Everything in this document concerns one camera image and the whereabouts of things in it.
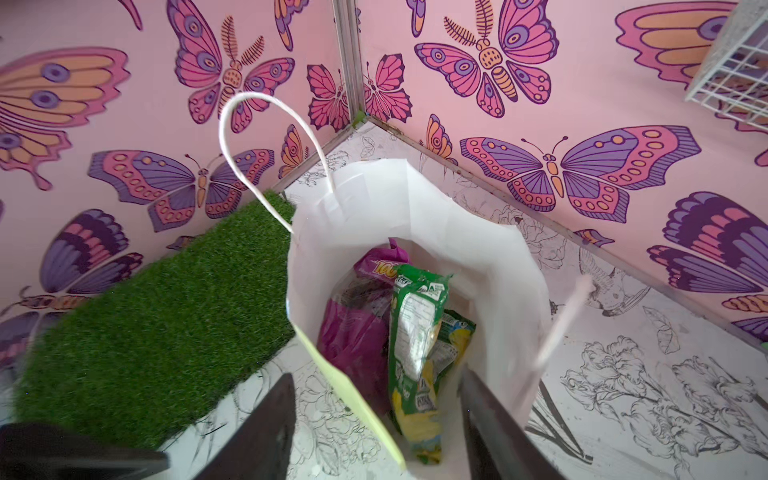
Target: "bird drawing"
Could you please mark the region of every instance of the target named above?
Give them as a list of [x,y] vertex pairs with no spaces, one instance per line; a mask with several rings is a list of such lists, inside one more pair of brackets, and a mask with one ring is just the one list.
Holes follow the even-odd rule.
[[586,250],[579,249],[578,267],[582,274],[592,277],[594,292],[589,294],[587,305],[600,309],[604,316],[619,316],[637,305],[650,290],[646,286],[642,290],[627,295],[624,291],[623,271],[614,268],[610,273],[601,269],[594,257]]

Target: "purple snack packet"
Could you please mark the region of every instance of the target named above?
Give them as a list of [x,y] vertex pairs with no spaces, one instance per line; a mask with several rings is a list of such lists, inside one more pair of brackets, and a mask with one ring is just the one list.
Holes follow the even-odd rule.
[[369,250],[333,287],[317,341],[318,351],[381,415],[392,408],[386,347],[394,267],[402,263],[409,263],[408,253],[395,239],[389,239],[389,248]]

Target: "pink butterfly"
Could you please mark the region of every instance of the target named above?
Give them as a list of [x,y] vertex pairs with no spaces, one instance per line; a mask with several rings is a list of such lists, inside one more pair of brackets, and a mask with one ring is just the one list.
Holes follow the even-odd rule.
[[306,79],[314,98],[310,102],[310,123],[317,130],[330,125],[338,132],[349,123],[349,104],[339,70],[339,87],[325,65],[307,65]]
[[[419,140],[419,143],[424,145],[424,142],[421,140]],[[451,138],[445,132],[445,127],[442,126],[440,119],[435,114],[429,115],[429,120],[427,120],[427,141],[425,146],[433,154],[440,155],[447,161],[458,166],[458,161],[451,157],[451,153],[453,152]]]
[[411,98],[400,88],[405,69],[401,54],[384,55],[376,68],[376,76],[371,79],[370,73],[364,75],[362,89],[369,114],[383,122],[397,118],[405,123],[411,117]]
[[[290,78],[295,65],[293,59],[274,58],[257,65],[243,79],[240,69],[259,59],[264,50],[264,37],[259,37],[238,60],[235,25],[230,15],[221,25],[221,40],[230,58],[230,67],[219,81],[222,71],[219,45],[195,4],[191,0],[168,0],[167,10],[170,26],[179,38],[176,76],[188,87],[204,87],[189,97],[190,115],[196,123],[207,122],[217,104],[221,116],[223,106],[241,88],[273,95],[275,89]],[[265,111],[269,106],[268,102],[256,99],[239,104],[232,115],[232,131],[239,134],[246,129],[253,120],[251,108]]]
[[[479,40],[467,28],[448,17],[444,19],[445,30],[459,44],[478,49],[480,65],[491,72],[493,81],[509,100],[518,100],[517,83],[528,99],[544,104],[549,100],[551,91],[549,74],[529,65],[544,63],[558,51],[559,42],[547,20],[546,5],[547,0],[504,1],[498,43],[505,55],[513,60],[506,62],[509,71],[501,65],[502,54],[488,40],[493,29],[491,0],[475,2]],[[495,118],[504,116],[504,102],[496,86],[470,54],[442,43],[420,43],[414,50],[424,65],[445,76],[458,96],[468,97],[477,92],[477,104],[485,113]]]
[[[235,177],[229,164],[219,165],[209,183],[210,164],[202,168],[192,157],[186,157],[197,165],[197,175],[181,162],[150,151],[102,151],[93,154],[88,176],[114,187],[121,202],[149,205],[147,212],[156,232],[186,225],[204,200],[209,218],[234,212],[247,187]],[[275,164],[274,152],[266,149],[244,151],[234,159],[254,185]]]
[[280,158],[283,160],[283,165],[277,172],[277,178],[283,178],[289,174],[294,168],[301,165],[307,158],[310,157],[310,148],[301,148],[301,137],[296,126],[291,124],[288,126],[286,132],[285,141],[283,142],[283,150],[280,152]]
[[462,155],[488,177],[507,182],[515,199],[532,210],[552,211],[557,197],[567,194],[581,215],[619,223],[627,222],[632,190],[664,185],[672,164],[701,152],[690,130],[677,125],[606,131],[577,144],[559,162],[541,152],[546,165],[527,150],[495,138],[465,138],[459,143]]
[[40,190],[50,190],[38,166],[72,146],[59,129],[85,125],[105,110],[130,76],[127,60],[113,48],[83,47],[43,51],[1,67],[0,168],[26,170]]

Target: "butterfly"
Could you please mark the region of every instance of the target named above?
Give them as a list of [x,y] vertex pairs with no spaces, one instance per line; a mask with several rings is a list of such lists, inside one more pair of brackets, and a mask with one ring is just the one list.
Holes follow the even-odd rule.
[[[731,2],[671,2],[632,8],[616,17],[616,25],[622,30],[616,41],[637,51],[635,62],[657,70],[661,80],[679,81],[687,87],[734,7],[736,4]],[[744,88],[748,87],[736,86],[737,90]],[[768,98],[768,92],[762,96]],[[746,116],[738,109],[731,113]],[[758,121],[768,124],[766,117]],[[739,121],[734,128],[762,131]],[[768,166],[768,150],[757,155],[755,163]]]
[[427,13],[427,2],[426,0],[406,0],[406,3],[411,9],[411,33],[415,38],[422,34],[424,16]]
[[[711,192],[695,192],[676,207],[662,232],[664,238],[686,250],[664,245],[647,250],[651,260],[667,268],[669,284],[688,292],[742,293],[722,305],[768,313],[768,294],[764,293],[768,287],[768,226],[733,200]],[[734,324],[768,341],[768,317]]]
[[[200,167],[189,155],[185,157],[197,165],[197,175],[172,158],[136,150],[93,154],[88,175],[114,187],[121,202],[149,204],[147,211],[155,232],[186,225],[204,200],[209,218],[226,217],[234,212],[247,187],[235,177],[229,164],[219,165],[208,183],[208,169]],[[275,154],[265,149],[247,150],[236,155],[235,161],[255,185],[261,174],[275,164]]]
[[[259,59],[264,50],[264,37],[259,37],[238,60],[235,24],[230,15],[221,25],[221,41],[230,58],[230,67],[219,81],[222,70],[219,45],[195,4],[191,0],[168,0],[167,10],[170,26],[179,38],[176,76],[188,87],[204,87],[189,97],[190,115],[195,123],[207,122],[217,104],[221,116],[223,106],[241,87],[245,91],[274,95],[275,89],[290,78],[295,64],[293,59],[274,58],[258,64],[243,79],[240,70]],[[269,106],[269,102],[256,98],[241,102],[232,114],[232,132],[239,134],[250,124],[253,120],[251,108],[265,111]]]
[[[493,29],[491,0],[475,2],[479,40],[467,28],[448,17],[444,19],[444,26],[451,38],[459,44],[472,45],[478,49],[480,65],[491,72],[494,82],[509,100],[518,100],[515,83],[510,79],[511,72],[511,78],[515,79],[528,99],[536,104],[544,104],[549,100],[551,91],[549,74],[530,65],[543,63],[553,58],[558,51],[559,42],[545,15],[546,5],[547,0],[504,1],[498,43],[505,55],[513,60],[506,62],[509,72],[501,65],[502,54],[488,40]],[[445,76],[458,96],[468,97],[477,92],[475,100],[485,113],[495,118],[504,116],[504,102],[496,85],[491,83],[488,73],[481,71],[478,62],[470,54],[442,43],[420,43],[414,49],[424,65]]]
[[134,19],[134,25],[136,25],[136,28],[139,30],[143,30],[143,26],[141,24],[141,16],[139,16],[139,11],[136,9],[136,5],[134,5],[134,0],[118,0],[126,10],[128,10],[128,13],[131,14],[131,18]]
[[176,250],[181,252],[192,244],[192,240],[196,239],[198,235],[180,235],[171,245],[166,245],[165,248],[170,250]]
[[20,168],[40,190],[51,182],[38,167],[71,147],[60,130],[88,123],[105,110],[130,74],[113,48],[83,47],[27,55],[0,68],[0,168]]
[[305,147],[301,149],[301,137],[294,125],[288,126],[288,132],[286,133],[285,141],[283,142],[283,151],[280,154],[283,159],[283,165],[280,167],[280,171],[277,173],[277,178],[285,177],[294,168],[301,165],[307,158],[310,157],[310,148]]
[[396,118],[405,123],[411,117],[411,98],[400,88],[405,69],[401,54],[384,55],[379,60],[376,76],[371,79],[370,73],[364,75],[362,90],[369,114],[383,122]]
[[591,243],[596,247],[602,247],[603,245],[608,245],[609,243],[613,243],[615,241],[612,238],[604,237],[603,235],[600,234],[600,232],[598,232],[594,228],[578,230],[578,231],[575,231],[574,233],[576,233],[579,237],[581,237],[581,242],[584,245]]
[[310,0],[275,0],[275,24],[280,40],[288,51],[293,51],[293,37],[290,34],[290,19],[294,13],[301,11],[310,3]]
[[426,147],[431,151],[433,154],[437,154],[446,160],[450,161],[452,164],[458,166],[458,161],[455,158],[451,158],[451,152],[453,151],[453,144],[451,144],[451,139],[445,132],[445,127],[442,126],[440,123],[440,119],[435,114],[429,115],[429,120],[427,120],[427,145]]
[[88,295],[103,293],[131,276],[144,257],[135,252],[120,256],[129,243],[123,227],[103,210],[85,210],[70,220],[48,246],[40,267],[40,284],[48,294],[25,296],[30,288],[26,286],[19,293],[21,300],[0,316],[17,305],[54,312],[26,312],[0,323],[0,369],[11,368],[30,338],[55,324],[65,314],[62,310],[74,309],[88,301]]
[[310,83],[310,123],[317,130],[330,125],[338,133],[349,124],[349,104],[339,70],[339,87],[325,65],[307,65],[306,79]]
[[553,154],[541,152],[545,167],[526,150],[494,138],[466,138],[461,146],[462,155],[488,177],[508,182],[515,199],[532,210],[552,211],[557,191],[560,198],[567,194],[581,215],[619,223],[627,222],[628,190],[664,185],[670,165],[701,152],[690,130],[672,125],[624,127],[595,135],[565,154],[559,162],[562,174]]

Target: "nutrition label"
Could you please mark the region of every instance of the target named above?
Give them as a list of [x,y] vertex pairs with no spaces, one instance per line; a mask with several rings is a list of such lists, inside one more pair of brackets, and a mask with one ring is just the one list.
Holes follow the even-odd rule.
[[397,322],[395,357],[402,363],[410,379],[419,380],[424,360],[429,353],[430,333],[435,320],[435,304],[426,298],[409,293],[402,300]]

